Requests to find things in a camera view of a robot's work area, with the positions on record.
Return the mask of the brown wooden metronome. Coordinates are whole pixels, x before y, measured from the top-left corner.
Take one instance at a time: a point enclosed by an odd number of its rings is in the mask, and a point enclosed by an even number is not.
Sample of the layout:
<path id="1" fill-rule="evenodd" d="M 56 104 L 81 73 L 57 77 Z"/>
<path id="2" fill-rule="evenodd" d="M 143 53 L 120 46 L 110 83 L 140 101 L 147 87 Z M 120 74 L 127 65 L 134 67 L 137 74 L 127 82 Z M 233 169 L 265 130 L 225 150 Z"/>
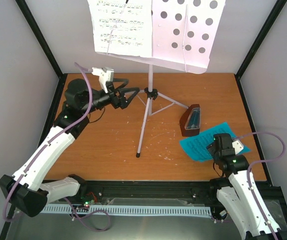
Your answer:
<path id="1" fill-rule="evenodd" d="M 201 107 L 192 104 L 179 120 L 181 135 L 183 137 L 194 137 L 199 135 L 201 129 Z"/>

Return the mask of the white tripod music stand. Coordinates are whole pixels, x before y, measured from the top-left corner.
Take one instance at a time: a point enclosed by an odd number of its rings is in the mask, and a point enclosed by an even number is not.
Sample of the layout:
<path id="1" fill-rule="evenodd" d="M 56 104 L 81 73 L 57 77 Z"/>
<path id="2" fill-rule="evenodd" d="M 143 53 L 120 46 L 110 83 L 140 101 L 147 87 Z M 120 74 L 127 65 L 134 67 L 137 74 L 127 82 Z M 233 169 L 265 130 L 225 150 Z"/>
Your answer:
<path id="1" fill-rule="evenodd" d="M 208 69 L 216 33 L 225 7 L 223 0 L 151 0 L 152 57 L 103 54 L 148 65 L 145 116 L 152 115 L 158 96 L 153 87 L 155 66 L 202 74 Z"/>

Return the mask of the clear plastic metronome cover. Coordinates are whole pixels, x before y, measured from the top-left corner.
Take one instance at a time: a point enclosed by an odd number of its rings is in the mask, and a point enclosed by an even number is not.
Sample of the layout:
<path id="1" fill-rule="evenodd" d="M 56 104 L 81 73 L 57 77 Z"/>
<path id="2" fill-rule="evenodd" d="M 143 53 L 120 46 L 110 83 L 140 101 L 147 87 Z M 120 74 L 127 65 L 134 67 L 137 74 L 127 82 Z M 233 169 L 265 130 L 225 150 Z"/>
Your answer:
<path id="1" fill-rule="evenodd" d="M 185 129 L 186 130 L 197 130 L 200 128 L 200 118 L 201 110 L 199 107 L 195 107 L 190 111 L 190 114 L 187 118 Z"/>

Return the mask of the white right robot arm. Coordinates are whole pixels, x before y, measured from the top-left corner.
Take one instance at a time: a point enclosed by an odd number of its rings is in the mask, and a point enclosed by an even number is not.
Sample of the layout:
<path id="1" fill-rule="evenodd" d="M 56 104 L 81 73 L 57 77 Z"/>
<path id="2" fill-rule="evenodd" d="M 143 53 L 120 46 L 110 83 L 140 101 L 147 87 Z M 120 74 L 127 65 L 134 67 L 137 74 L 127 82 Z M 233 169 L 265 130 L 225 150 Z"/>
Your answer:
<path id="1" fill-rule="evenodd" d="M 265 204 L 252 173 L 252 165 L 240 153 L 242 143 L 228 133 L 213 136 L 207 150 L 222 174 L 210 181 L 243 240 L 280 240 L 281 227 Z"/>

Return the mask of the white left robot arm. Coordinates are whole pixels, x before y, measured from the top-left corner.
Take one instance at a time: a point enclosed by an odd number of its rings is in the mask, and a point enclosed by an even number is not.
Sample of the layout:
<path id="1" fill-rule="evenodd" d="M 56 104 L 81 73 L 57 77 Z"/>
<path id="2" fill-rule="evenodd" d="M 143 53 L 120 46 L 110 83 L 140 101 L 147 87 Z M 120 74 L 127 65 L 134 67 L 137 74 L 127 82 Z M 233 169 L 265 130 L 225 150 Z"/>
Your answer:
<path id="1" fill-rule="evenodd" d="M 35 217 L 47 204 L 65 197 L 83 201 L 88 189 L 82 177 L 70 174 L 50 183 L 43 180 L 60 155 L 90 123 L 90 113 L 107 105 L 115 109 L 128 107 L 140 92 L 138 87 L 127 88 L 128 82 L 128 79 L 115 78 L 106 83 L 107 90 L 89 88 L 89 82 L 80 78 L 69 82 L 62 110 L 44 141 L 19 170 L 0 178 L 0 188 L 7 203 L 29 217 Z"/>

